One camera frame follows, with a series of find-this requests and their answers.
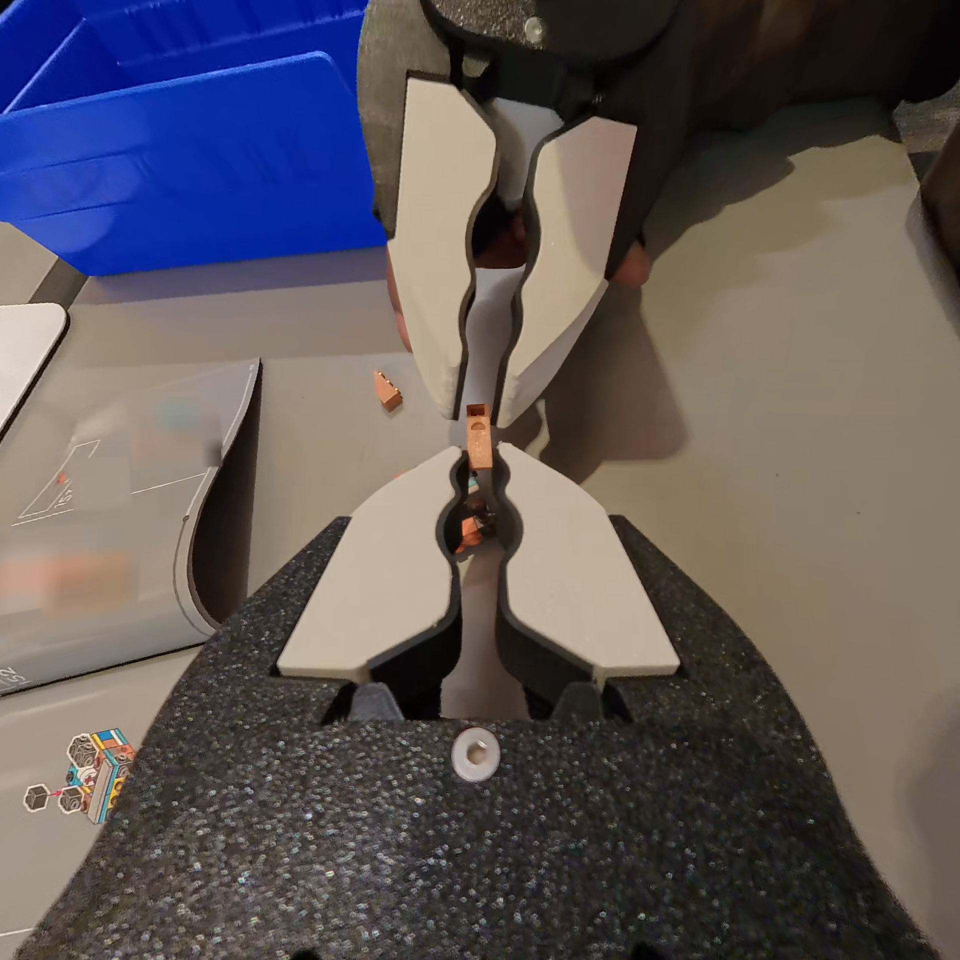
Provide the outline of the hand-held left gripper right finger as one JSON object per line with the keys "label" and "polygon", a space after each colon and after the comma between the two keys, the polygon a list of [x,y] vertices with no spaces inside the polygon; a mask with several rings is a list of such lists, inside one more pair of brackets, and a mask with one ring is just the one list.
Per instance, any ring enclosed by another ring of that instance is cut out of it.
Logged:
{"label": "hand-held left gripper right finger", "polygon": [[606,510],[509,442],[498,445],[498,634],[514,677],[670,676],[680,666]]}

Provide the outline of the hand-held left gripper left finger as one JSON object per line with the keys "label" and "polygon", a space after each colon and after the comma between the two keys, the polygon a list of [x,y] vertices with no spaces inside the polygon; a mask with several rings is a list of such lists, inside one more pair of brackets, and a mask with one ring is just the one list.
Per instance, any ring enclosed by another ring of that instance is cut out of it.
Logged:
{"label": "hand-held left gripper left finger", "polygon": [[373,679],[399,666],[453,608],[441,517],[463,452],[448,447],[366,499],[279,655],[284,677]]}

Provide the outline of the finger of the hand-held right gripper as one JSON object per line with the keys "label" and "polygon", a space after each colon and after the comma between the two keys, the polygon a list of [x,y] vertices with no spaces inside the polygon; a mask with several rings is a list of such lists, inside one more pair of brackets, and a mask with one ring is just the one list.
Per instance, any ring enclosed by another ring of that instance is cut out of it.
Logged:
{"label": "finger of the hand-held right gripper", "polygon": [[534,150],[523,195],[530,253],[511,303],[514,338],[499,372],[500,428],[546,389],[607,290],[637,134],[633,124],[590,116]]}
{"label": "finger of the hand-held right gripper", "polygon": [[444,81],[407,79],[390,265],[417,368],[451,421],[466,372],[474,223],[498,165],[496,133],[468,94]]}

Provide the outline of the multicoloured toy brick model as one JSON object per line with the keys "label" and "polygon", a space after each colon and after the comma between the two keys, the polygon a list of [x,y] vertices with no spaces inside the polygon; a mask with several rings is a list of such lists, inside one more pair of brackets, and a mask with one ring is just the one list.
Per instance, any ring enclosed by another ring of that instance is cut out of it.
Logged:
{"label": "multicoloured toy brick model", "polygon": [[486,403],[465,407],[465,448],[454,472],[457,501],[449,534],[458,534],[456,556],[481,546],[497,533],[498,501],[494,491],[495,444]]}

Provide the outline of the person's right forearm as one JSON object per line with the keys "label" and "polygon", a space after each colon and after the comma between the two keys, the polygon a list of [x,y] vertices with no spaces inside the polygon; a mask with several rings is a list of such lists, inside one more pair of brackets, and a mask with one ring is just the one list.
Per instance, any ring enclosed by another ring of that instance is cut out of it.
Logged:
{"label": "person's right forearm", "polygon": [[917,100],[958,79],[958,2],[678,2],[651,66],[640,131],[654,143],[798,103]]}

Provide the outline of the person's right hand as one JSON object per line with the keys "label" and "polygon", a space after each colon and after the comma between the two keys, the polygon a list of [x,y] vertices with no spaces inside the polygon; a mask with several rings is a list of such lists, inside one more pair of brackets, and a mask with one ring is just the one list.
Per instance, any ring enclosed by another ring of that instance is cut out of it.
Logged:
{"label": "person's right hand", "polygon": [[[510,221],[499,229],[493,238],[481,241],[479,252],[475,253],[475,264],[483,269],[513,269],[525,265],[529,254],[525,225],[519,211],[511,214]],[[403,347],[412,353],[409,333],[402,312],[393,264],[388,251],[387,288],[390,305],[396,319],[397,331]],[[648,281],[651,273],[651,259],[639,239],[635,239],[627,251],[622,263],[613,275],[613,282],[639,290]]]}

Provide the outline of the grey instruction booklet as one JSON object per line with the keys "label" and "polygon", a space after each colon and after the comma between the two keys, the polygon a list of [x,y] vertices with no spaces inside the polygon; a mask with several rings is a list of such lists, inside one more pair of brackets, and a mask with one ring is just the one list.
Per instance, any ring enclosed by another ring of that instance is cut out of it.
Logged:
{"label": "grey instruction booklet", "polygon": [[244,597],[261,362],[52,370],[2,437],[2,958]]}

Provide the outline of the blue plastic bin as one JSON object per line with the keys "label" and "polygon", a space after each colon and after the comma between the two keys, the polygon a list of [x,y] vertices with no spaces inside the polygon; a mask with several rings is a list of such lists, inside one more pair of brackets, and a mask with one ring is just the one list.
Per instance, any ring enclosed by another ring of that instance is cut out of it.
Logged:
{"label": "blue plastic bin", "polygon": [[366,6],[11,2],[2,221],[91,277],[383,246]]}

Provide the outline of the white flat pad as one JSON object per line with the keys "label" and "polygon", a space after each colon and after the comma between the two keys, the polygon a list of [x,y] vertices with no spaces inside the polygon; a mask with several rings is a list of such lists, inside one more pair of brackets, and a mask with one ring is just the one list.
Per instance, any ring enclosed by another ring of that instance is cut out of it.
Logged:
{"label": "white flat pad", "polygon": [[65,307],[57,303],[1,306],[1,437],[38,384],[68,330]]}

